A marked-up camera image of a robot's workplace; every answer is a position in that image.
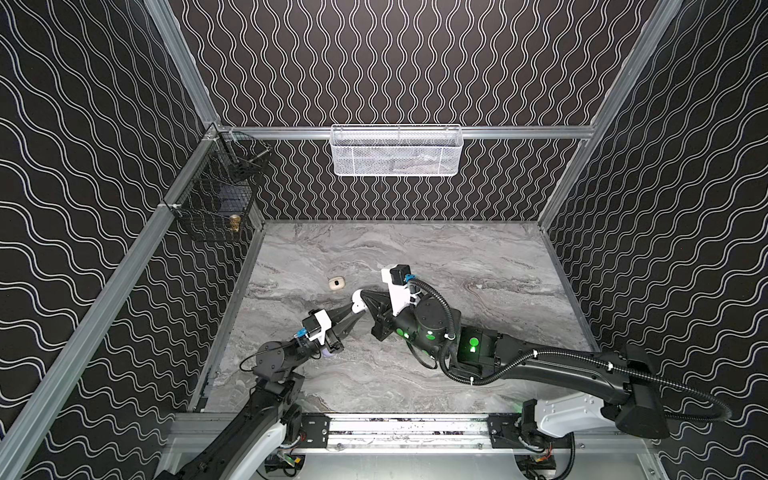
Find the white wire basket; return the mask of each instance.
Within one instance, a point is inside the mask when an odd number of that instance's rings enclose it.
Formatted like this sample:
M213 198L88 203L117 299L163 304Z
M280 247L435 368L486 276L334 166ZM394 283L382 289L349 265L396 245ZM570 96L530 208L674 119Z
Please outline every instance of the white wire basket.
M452 177L464 138L453 124L331 127L333 171L342 177Z

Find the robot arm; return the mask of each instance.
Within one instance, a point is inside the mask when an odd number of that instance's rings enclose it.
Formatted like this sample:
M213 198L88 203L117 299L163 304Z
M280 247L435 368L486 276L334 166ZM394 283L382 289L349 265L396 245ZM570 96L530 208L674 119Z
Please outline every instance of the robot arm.
M510 438L545 448L569 435L573 457L575 430L616 425L622 432L649 439L669 436L667 419L698 422L730 418L727 404L704 392L654 375L645 351L627 346L622 353L578 352L530 343L505 333L463 326L462 314L427 283L416 280L407 265L382 269L388 292L358 290L353 302L335 310L314 310L291 340L264 343L245 362L257 384L238 416L213 443L179 473L159 480L240 480L250 478L278 447L298 442L301 409L295 403L304 378L294 372L309 359L333 356L365 311L374 320L371 334L383 341L401 336L421 364L440 368L456 382L487 385L499 379L527 379L563 386L577 393L560 399L531 399ZM419 358L427 352L435 362ZM657 385L683 389L713 403L719 415L665 412Z
M714 422L731 416L728 405L716 397L656 376L650 359L638 346L627 345L622 353L579 352L463 326L461 312L450 308L428 284L415 280L408 265L385 267L382 279L388 284L389 298L380 292L359 292L375 321L371 334L379 341L397 333L417 359L417 351L427 352L446 376L466 385L527 379L579 392L526 402L520 425L524 437L560 438L574 430L615 425L630 435L664 439L670 434L669 418ZM698 396L719 413L666 412L657 389L660 384Z

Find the black patterned wall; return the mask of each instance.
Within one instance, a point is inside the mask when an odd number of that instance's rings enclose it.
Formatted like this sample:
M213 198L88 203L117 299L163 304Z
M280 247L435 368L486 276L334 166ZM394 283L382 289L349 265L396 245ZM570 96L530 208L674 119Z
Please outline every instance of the black patterned wall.
M172 0L233 126L589 124L654 0Z
M673 480L768 478L767 105L768 2L685 1L550 229L603 349L733 406L674 425Z
M577 144L467 141L453 177L339 177L327 141L281 141L257 203L271 220L536 221ZM241 138L233 150L253 145Z
M141 0L0 0L0 439L204 131Z
M248 245L195 243L172 226L24 479L154 478L174 412L187 408Z

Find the wire mesh basket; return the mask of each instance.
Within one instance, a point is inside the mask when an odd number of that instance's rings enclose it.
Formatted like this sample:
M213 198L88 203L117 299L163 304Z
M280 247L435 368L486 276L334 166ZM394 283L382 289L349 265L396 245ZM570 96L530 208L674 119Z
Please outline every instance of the wire mesh basket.
M256 188L253 177L268 161L270 148L253 158L236 156L220 147L209 151L172 211L184 232L199 242L248 241L249 212Z
M339 176L452 177L464 139L459 125L331 127L333 171Z

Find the marble tabletop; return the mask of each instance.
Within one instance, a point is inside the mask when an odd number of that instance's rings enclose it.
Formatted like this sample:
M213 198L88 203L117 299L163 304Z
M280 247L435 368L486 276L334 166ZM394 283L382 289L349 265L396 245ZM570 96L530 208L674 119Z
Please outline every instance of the marble tabletop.
M407 263L462 311L462 323L532 342L588 349L534 224L269 223L243 305L214 379L207 412L236 412L253 376L238 364L259 345L289 339L315 308L384 290L379 269ZM343 276L333 292L328 280ZM332 359L297 369L300 403L321 412L517 412L527 399L568 392L524 380L470 387L420 366L405 342L379 342L366 314Z

